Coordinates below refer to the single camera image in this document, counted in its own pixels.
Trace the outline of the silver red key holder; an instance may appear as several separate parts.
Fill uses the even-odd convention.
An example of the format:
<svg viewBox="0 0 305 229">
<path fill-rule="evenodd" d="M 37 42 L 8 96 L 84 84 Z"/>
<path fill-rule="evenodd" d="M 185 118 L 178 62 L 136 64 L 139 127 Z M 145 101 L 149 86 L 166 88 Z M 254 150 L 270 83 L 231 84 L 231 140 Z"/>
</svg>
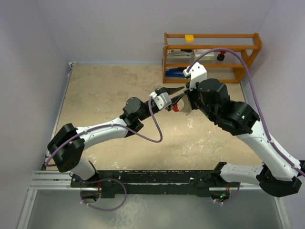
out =
<svg viewBox="0 0 305 229">
<path fill-rule="evenodd" d="M 183 96 L 178 103 L 172 107 L 172 110 L 174 112 L 182 112 L 188 115 L 192 111 L 188 97 L 186 95 Z"/>
</svg>

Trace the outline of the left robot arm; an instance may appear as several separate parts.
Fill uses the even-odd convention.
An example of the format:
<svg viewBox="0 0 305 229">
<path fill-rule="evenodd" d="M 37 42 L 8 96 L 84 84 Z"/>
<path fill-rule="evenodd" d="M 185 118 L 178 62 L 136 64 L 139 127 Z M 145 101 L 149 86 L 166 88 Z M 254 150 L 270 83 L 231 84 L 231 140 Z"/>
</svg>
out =
<svg viewBox="0 0 305 229">
<path fill-rule="evenodd" d="M 171 110 L 184 94 L 173 98 L 170 96 L 182 89 L 184 88 L 156 89 L 149 95 L 146 102 L 137 97 L 131 97 L 126 101 L 123 114 L 106 123 L 86 127 L 65 124 L 47 146 L 50 156 L 45 161 L 45 166 L 49 167 L 50 161 L 53 160 L 59 172 L 70 171 L 77 175 L 87 187 L 95 186 L 98 182 L 98 172 L 91 162 L 82 158 L 83 151 L 102 142 L 132 135 L 145 138 L 150 142 L 161 142 L 162 135 L 158 140 L 153 140 L 139 133 L 143 128 L 142 121 L 149 117 L 153 118 L 154 114 L 161 110 Z"/>
</svg>

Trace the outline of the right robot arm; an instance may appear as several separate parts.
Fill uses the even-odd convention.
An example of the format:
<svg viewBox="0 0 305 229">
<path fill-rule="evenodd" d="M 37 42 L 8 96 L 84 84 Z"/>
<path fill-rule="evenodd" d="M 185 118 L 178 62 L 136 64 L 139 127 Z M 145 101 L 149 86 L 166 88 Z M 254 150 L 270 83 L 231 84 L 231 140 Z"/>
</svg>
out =
<svg viewBox="0 0 305 229">
<path fill-rule="evenodd" d="M 212 174 L 216 186 L 229 182 L 253 184 L 278 198 L 298 193 L 304 161 L 293 158 L 267 136 L 262 119 L 249 104 L 231 100 L 227 86 L 217 79 L 195 83 L 194 88 L 187 83 L 185 95 L 192 110 L 200 110 L 214 125 L 243 141 L 263 162 L 258 166 L 218 163 Z"/>
</svg>

